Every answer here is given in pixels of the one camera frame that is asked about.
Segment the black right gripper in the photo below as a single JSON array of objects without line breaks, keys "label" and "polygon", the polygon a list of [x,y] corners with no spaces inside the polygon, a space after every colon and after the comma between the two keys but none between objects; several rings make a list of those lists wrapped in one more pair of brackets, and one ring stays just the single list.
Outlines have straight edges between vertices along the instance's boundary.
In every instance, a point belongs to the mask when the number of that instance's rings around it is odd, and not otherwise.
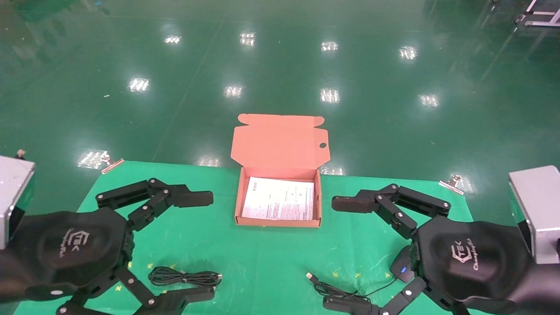
[{"label": "black right gripper", "polygon": [[534,265],[516,227],[436,217],[413,242],[416,274],[436,303],[510,303]]}]

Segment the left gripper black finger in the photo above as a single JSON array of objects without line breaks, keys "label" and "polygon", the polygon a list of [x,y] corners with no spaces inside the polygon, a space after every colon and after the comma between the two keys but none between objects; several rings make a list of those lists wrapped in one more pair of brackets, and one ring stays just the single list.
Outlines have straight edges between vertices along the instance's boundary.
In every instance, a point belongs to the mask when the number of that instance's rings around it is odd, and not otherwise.
[{"label": "left gripper black finger", "polygon": [[57,285],[66,285],[71,298],[62,304],[59,315],[102,315],[87,308],[88,300],[97,297],[120,282],[140,302],[136,315],[180,315],[187,305],[214,299],[214,286],[171,290],[156,296],[127,266],[79,266],[57,271]]},{"label": "left gripper black finger", "polygon": [[209,206],[211,191],[190,191],[185,184],[166,184],[156,178],[102,192],[96,196],[98,207],[112,210],[143,204],[128,215],[127,228],[141,231],[172,206],[179,208]]}]

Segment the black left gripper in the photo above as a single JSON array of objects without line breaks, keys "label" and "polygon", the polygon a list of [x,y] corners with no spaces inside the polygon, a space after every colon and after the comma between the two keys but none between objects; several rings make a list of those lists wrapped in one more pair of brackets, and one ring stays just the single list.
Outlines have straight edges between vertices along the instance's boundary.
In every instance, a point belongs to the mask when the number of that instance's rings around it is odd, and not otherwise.
[{"label": "black left gripper", "polygon": [[12,300],[98,296],[131,247],[126,219],[111,209],[23,217],[12,237]]}]

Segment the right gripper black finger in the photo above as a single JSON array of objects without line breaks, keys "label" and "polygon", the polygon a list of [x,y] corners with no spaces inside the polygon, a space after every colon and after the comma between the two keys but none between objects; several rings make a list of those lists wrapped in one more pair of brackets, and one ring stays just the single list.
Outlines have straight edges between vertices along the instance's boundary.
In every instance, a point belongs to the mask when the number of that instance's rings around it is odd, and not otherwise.
[{"label": "right gripper black finger", "polygon": [[356,196],[334,196],[332,209],[343,213],[375,213],[404,239],[412,239],[418,226],[401,208],[426,217],[448,217],[449,202],[398,184],[378,190],[361,189]]},{"label": "right gripper black finger", "polygon": [[436,305],[454,315],[468,315],[464,301],[472,296],[473,281],[461,279],[450,281],[449,286],[436,285],[435,282],[426,282],[422,277],[416,277],[400,293],[380,307],[364,298],[352,295],[340,297],[327,295],[323,298],[323,307],[350,315],[399,315],[421,293],[431,297]]}]

